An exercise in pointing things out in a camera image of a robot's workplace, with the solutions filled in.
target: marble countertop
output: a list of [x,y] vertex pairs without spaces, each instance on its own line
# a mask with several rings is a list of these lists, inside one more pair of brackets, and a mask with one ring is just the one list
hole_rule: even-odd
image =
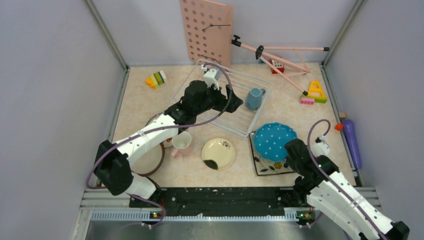
[[[327,90],[318,63],[309,63],[312,73],[294,76],[291,79],[308,90],[311,81],[319,81],[326,96]],[[113,141],[123,139],[143,128],[155,114],[163,112],[171,103],[171,97],[192,70],[193,65],[144,66],[130,69],[128,82],[120,108]],[[298,138],[306,142],[312,124],[320,119],[336,124],[330,101],[304,105],[299,103],[301,93],[278,74],[271,74],[265,64],[234,64],[232,69],[272,82],[268,99],[262,107],[254,130],[266,123],[279,122],[293,128]],[[163,70],[167,81],[157,89],[146,85],[145,79]],[[314,130],[315,139],[326,130],[320,124]],[[150,177],[161,187],[291,187],[297,178],[296,173],[257,176],[255,174],[249,139],[241,139],[210,124],[187,130],[193,138],[194,149],[191,155],[179,158],[171,156],[172,147],[165,149],[162,166]],[[217,171],[207,167],[201,159],[201,151],[206,142],[223,138],[232,143],[236,156],[227,169]],[[328,157],[339,167],[348,181],[355,185],[352,168],[348,160],[341,134],[331,128],[326,142],[331,151]]]

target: white cup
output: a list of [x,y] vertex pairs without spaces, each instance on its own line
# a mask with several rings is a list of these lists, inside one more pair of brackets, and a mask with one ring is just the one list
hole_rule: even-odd
[[192,136],[190,133],[183,131],[172,138],[172,145],[175,149],[171,154],[174,158],[178,158],[190,155],[194,144],[192,144]]

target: blue polka dot bowl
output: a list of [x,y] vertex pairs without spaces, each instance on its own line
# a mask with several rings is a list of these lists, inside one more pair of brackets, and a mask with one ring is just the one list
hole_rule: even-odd
[[253,147],[263,159],[284,162],[288,156],[284,145],[297,138],[291,127],[279,122],[267,123],[254,134]]

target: white wire dish rack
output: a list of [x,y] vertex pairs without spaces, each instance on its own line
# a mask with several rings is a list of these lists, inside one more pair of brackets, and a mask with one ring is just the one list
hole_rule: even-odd
[[[176,93],[172,96],[171,101],[173,104],[180,101],[181,97],[184,95],[184,90],[189,86],[191,81],[203,79],[204,72],[200,63],[211,62],[205,59],[199,59],[197,61],[196,65],[188,74],[187,78],[178,88]],[[252,131],[256,120],[258,119],[258,116],[261,113],[261,110],[271,92],[272,83],[267,80],[250,76],[248,74],[244,74],[224,66],[221,67],[227,71],[227,74],[231,80],[233,91],[237,97],[243,100],[243,104],[235,112],[225,112],[218,119],[212,121],[210,124],[244,139]],[[221,74],[218,82],[219,86],[222,88],[221,93],[226,96],[227,93],[225,85],[227,85],[228,82],[224,74]],[[262,105],[256,111],[246,108],[245,105],[246,97],[253,88],[265,89],[266,91],[262,99]],[[207,121],[215,117],[218,113],[218,111],[213,109],[208,110],[197,117],[197,123]]]

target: gray wall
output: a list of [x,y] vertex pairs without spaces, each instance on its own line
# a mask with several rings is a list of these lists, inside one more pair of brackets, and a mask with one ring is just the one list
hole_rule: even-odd
[[[217,0],[234,5],[233,32],[251,46],[329,47],[354,0]],[[179,0],[94,0],[129,65],[190,63]],[[233,62],[254,62],[255,54],[233,47]],[[299,61],[295,54],[279,52]],[[305,52],[322,61],[325,52]]]
[[123,71],[82,0],[0,6],[0,239],[68,239]]
[[424,2],[368,1],[328,68],[356,126],[365,183],[422,239]]

